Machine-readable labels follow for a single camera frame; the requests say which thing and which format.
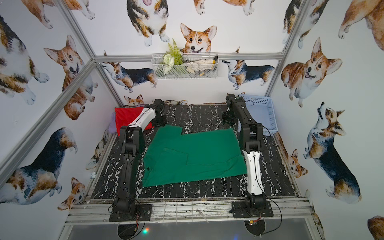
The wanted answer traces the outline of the light blue plastic basket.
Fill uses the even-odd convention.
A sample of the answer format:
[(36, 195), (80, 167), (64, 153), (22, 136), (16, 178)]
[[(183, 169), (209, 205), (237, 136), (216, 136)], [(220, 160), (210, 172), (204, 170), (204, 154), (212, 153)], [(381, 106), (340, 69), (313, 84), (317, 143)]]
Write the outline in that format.
[(247, 110), (252, 118), (264, 126), (263, 135), (273, 137), (278, 131), (273, 101), (269, 97), (240, 94), (245, 100)]

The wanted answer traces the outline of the green t-shirt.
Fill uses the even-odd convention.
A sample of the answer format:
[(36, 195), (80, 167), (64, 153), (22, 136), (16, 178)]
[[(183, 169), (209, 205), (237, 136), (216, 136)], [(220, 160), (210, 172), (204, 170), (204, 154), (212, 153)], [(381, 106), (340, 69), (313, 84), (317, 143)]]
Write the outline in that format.
[(246, 163), (233, 130), (183, 134), (158, 129), (143, 158), (143, 187), (245, 175)]

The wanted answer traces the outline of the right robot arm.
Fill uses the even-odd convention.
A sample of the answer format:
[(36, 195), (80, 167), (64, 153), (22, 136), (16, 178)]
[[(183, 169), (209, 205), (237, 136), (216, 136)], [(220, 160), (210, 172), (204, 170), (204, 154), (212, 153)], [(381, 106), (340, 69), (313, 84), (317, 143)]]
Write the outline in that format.
[(253, 119), (244, 98), (227, 94), (226, 103), (228, 109), (223, 113), (222, 122), (229, 125), (240, 123), (238, 142), (245, 157), (248, 177), (245, 211), (249, 215), (253, 215), (257, 210), (267, 206), (267, 197), (261, 184), (262, 172), (260, 169), (264, 126)]

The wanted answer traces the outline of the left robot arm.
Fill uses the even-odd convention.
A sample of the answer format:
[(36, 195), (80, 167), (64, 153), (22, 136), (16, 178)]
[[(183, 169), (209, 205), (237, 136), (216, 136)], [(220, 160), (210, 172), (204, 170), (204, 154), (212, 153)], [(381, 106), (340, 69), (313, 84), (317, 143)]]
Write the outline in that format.
[(116, 109), (123, 168), (119, 176), (117, 195), (112, 203), (111, 222), (119, 219), (130, 221), (146, 216), (145, 213), (140, 213), (144, 207), (136, 204), (137, 170), (145, 150), (145, 129), (148, 126), (160, 127), (166, 124), (166, 117), (162, 115), (164, 106), (164, 101), (156, 99), (144, 107)]

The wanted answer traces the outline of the folded red t-shirt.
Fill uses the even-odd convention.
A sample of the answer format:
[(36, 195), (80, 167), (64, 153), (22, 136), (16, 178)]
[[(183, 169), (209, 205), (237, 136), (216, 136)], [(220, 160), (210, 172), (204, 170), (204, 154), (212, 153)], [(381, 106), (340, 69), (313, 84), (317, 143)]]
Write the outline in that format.
[(152, 108), (115, 108), (115, 122), (118, 136), (122, 127), (140, 127), (142, 131), (153, 128), (151, 121), (156, 117), (156, 111)]

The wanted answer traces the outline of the folded lilac t-shirt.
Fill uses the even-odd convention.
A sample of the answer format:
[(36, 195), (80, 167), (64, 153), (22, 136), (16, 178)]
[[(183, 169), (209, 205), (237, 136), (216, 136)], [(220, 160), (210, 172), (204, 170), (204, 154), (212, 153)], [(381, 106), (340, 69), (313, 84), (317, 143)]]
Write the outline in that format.
[(110, 134), (117, 133), (117, 127), (116, 127), (116, 113), (113, 112), (111, 115), (111, 120), (109, 123), (108, 131)]

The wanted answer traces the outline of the cream cloth items in basket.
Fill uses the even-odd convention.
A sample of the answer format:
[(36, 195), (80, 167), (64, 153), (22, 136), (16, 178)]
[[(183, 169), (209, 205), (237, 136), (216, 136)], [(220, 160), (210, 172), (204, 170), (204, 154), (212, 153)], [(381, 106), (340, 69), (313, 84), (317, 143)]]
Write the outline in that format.
[(210, 72), (216, 72), (218, 67), (218, 56), (215, 56), (213, 59), (203, 59), (191, 62), (187, 60), (183, 66), (186, 71), (194, 74), (196, 76), (209, 75)]

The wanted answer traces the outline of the green fern plant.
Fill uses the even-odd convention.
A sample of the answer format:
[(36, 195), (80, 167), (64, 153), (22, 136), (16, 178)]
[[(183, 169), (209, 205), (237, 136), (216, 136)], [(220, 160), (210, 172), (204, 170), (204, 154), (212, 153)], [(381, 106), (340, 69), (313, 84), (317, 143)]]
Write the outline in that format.
[(173, 44), (168, 43), (169, 51), (163, 56), (163, 70), (165, 74), (168, 74), (173, 66), (182, 65), (184, 60), (182, 58), (183, 53), (178, 48), (176, 41), (173, 39)]

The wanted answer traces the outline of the aluminium frame back bar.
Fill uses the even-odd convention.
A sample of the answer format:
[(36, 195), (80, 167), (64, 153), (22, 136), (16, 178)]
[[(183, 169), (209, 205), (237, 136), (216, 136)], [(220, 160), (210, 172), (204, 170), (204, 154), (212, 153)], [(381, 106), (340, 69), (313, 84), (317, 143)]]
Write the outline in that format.
[[(108, 55), (95, 56), (97, 63), (104, 62), (150, 62), (152, 55)], [(202, 54), (183, 54), (183, 58), (207, 59), (218, 56), (219, 60), (282, 60), (283, 53), (202, 53)]]

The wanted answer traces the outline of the aluminium frame bar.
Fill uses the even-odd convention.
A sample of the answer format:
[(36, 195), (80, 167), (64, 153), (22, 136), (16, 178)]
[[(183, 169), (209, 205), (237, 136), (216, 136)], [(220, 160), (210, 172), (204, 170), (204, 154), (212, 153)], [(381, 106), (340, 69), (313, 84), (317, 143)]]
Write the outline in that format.
[[(95, 56), (97, 63), (104, 62), (150, 62), (152, 55), (108, 55)], [(202, 53), (202, 54), (183, 54), (183, 58), (207, 59), (218, 56), (219, 60), (282, 60), (283, 53)]]
[(63, 110), (64, 106), (81, 87), (83, 82), (95, 68), (95, 64), (95, 60), (90, 60), (85, 64), (77, 78), (73, 80), (72, 83), (70, 83), (69, 86), (58, 96), (58, 98), (50, 105), (50, 107), (37, 120), (26, 135), (1, 162), (1, 187), (10, 178), (16, 168), (23, 162), (31, 149), (36, 145), (41, 136), (56, 119), (58, 114)]

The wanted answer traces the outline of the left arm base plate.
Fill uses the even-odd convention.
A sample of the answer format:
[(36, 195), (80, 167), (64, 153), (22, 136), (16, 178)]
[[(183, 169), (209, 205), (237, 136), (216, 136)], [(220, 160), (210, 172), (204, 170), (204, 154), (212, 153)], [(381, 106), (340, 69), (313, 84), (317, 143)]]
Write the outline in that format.
[(109, 222), (134, 222), (149, 221), (151, 219), (153, 205), (135, 203), (129, 206), (127, 211), (121, 211), (112, 207)]

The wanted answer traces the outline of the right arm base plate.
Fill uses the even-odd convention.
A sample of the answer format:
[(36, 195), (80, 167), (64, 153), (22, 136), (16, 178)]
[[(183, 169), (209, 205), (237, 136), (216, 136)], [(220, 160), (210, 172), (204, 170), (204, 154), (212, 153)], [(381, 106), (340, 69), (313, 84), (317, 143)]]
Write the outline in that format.
[(241, 218), (269, 218), (273, 217), (274, 213), (271, 207), (270, 202), (267, 201), (267, 204), (263, 207), (249, 207), (249, 204), (246, 202), (232, 202), (231, 209), (229, 213), (233, 215), (235, 219)]

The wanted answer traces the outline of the aluminium front rail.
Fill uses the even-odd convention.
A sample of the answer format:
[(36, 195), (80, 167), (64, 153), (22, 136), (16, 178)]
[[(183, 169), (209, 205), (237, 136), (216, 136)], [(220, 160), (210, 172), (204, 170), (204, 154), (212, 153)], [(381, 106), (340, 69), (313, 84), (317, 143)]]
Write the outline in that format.
[[(149, 221), (109, 222), (112, 208), (108, 204), (78, 205), (73, 207), (65, 221), (71, 225), (97, 224), (135, 224), (135, 223), (197, 223), (223, 222), (236, 220), (257, 220), (254, 218), (235, 219), (229, 213), (231, 200), (219, 201), (176, 201), (153, 202), (151, 219)], [(306, 198), (283, 198), (270, 201), (274, 216), (259, 218), (261, 220), (280, 220), (295, 218), (311, 218), (314, 210)]]

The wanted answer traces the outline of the aluminium frame left bar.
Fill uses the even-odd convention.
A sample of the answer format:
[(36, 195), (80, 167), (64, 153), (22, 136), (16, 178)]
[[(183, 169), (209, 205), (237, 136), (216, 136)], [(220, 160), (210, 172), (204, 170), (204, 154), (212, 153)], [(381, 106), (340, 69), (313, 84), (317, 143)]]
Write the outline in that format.
[(1, 162), (1, 187), (10, 178), (16, 168), (23, 162), (31, 149), (36, 145), (41, 136), (56, 119), (58, 114), (63, 110), (64, 106), (81, 87), (83, 82), (95, 68), (95, 64), (95, 60), (90, 60), (85, 64), (77, 78), (73, 80), (72, 83), (70, 83), (69, 86), (58, 96), (58, 98), (50, 105), (50, 107), (37, 120), (26, 135)]

